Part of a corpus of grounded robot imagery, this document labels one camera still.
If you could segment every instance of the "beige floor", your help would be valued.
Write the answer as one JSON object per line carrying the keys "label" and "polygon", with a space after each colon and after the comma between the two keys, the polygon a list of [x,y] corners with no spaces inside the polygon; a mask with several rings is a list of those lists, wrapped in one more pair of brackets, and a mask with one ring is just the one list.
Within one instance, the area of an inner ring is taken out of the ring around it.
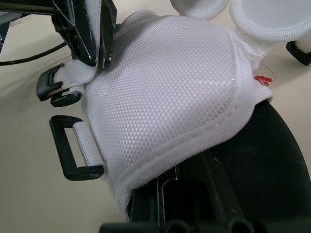
{"label": "beige floor", "polygon": [[[114,2],[119,22],[142,8],[177,14],[169,0]],[[233,27],[228,10],[214,21]],[[28,57],[61,42],[49,17],[31,16],[10,28],[0,61]],[[0,68],[0,232],[96,233],[104,222],[123,221],[105,183],[70,182],[62,174],[48,122],[59,114],[85,118],[80,104],[55,109],[35,96],[38,75],[69,56],[65,48],[35,62]],[[298,63],[279,44],[256,74],[274,79],[272,104],[292,130],[311,169],[311,66]]]}

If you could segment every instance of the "black plastic part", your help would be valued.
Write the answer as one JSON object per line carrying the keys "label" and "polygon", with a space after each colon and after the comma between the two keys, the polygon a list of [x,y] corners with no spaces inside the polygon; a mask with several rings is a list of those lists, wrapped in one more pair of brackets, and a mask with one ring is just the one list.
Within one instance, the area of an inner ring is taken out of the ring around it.
{"label": "black plastic part", "polygon": [[100,61],[104,67],[109,67],[111,63],[111,52],[116,29],[117,8],[112,0],[102,1],[101,11],[101,44]]}
{"label": "black plastic part", "polygon": [[96,66],[96,43],[92,35],[84,0],[53,0],[52,21],[70,47],[74,59]]}
{"label": "black plastic part", "polygon": [[42,73],[38,79],[37,83],[37,96],[41,101],[48,100],[51,97],[51,92],[60,89],[63,85],[62,82],[54,83],[54,74],[63,67],[64,64],[60,64],[53,67],[44,73]]}
{"label": "black plastic part", "polygon": [[82,98],[82,94],[79,92],[63,96],[63,93],[66,91],[68,91],[68,89],[54,94],[51,98],[51,105],[53,105],[56,108],[65,107],[78,102]]}
{"label": "black plastic part", "polygon": [[100,233],[161,233],[156,224],[135,222],[124,224],[105,224]]}
{"label": "black plastic part", "polygon": [[305,53],[302,50],[300,50],[296,46],[296,42],[295,41],[288,42],[287,45],[286,45],[286,49],[300,63],[304,64],[305,66],[308,66],[308,65],[311,64],[311,52]]}
{"label": "black plastic part", "polygon": [[87,181],[100,178],[104,173],[103,166],[77,167],[65,128],[72,129],[76,122],[82,121],[71,116],[53,116],[50,126],[56,144],[59,160],[65,177],[70,181]]}

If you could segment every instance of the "white plastic cap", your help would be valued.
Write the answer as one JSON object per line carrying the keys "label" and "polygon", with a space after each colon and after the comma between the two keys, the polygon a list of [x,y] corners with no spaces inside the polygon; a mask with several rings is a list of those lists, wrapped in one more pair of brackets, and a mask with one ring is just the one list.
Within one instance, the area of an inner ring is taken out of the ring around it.
{"label": "white plastic cap", "polygon": [[267,43],[288,42],[311,31],[310,0],[231,0],[239,31]]}
{"label": "white plastic cap", "polygon": [[212,19],[228,5],[229,0],[171,0],[173,8],[182,16]]}

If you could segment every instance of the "black mesh fabric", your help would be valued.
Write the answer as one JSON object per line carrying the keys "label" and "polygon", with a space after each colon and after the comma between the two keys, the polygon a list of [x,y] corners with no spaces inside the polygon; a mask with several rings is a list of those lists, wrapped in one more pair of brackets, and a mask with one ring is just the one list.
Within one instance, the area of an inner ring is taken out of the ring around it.
{"label": "black mesh fabric", "polygon": [[311,216],[311,183],[289,128],[264,101],[232,139],[211,149],[223,164],[244,215]]}

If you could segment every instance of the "black plastic buckle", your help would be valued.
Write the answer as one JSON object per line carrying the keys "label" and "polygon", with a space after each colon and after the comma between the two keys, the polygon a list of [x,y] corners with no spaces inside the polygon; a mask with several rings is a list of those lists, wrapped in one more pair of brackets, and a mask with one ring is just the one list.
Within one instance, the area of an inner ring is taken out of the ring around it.
{"label": "black plastic buckle", "polygon": [[61,63],[40,75],[37,83],[37,96],[41,101],[48,100],[51,97],[50,93],[52,91],[56,91],[62,87],[62,82],[54,83],[54,75],[63,66],[64,64]]}
{"label": "black plastic buckle", "polygon": [[94,180],[100,178],[104,173],[103,166],[77,167],[65,128],[72,129],[73,125],[80,121],[82,120],[72,116],[53,116],[50,120],[59,160],[65,177],[70,181]]}
{"label": "black plastic buckle", "polygon": [[68,106],[78,102],[82,98],[81,93],[70,93],[67,95],[63,95],[63,93],[68,91],[68,89],[60,91],[53,95],[51,94],[51,92],[60,89],[63,85],[62,82],[54,83],[55,73],[63,66],[64,64],[60,64],[45,71],[43,74],[40,75],[37,83],[37,95],[39,99],[41,101],[45,101],[51,98],[51,104],[54,107]]}
{"label": "black plastic buckle", "polygon": [[65,107],[68,105],[72,105],[78,102],[82,98],[82,94],[79,92],[67,94],[63,96],[63,93],[69,91],[68,89],[58,92],[52,95],[51,104],[58,108],[58,107]]}
{"label": "black plastic buckle", "polygon": [[286,45],[286,49],[300,63],[304,64],[305,66],[308,66],[308,65],[311,64],[311,52],[305,53],[302,50],[300,50],[296,46],[296,42],[295,41],[288,42],[287,45]]}

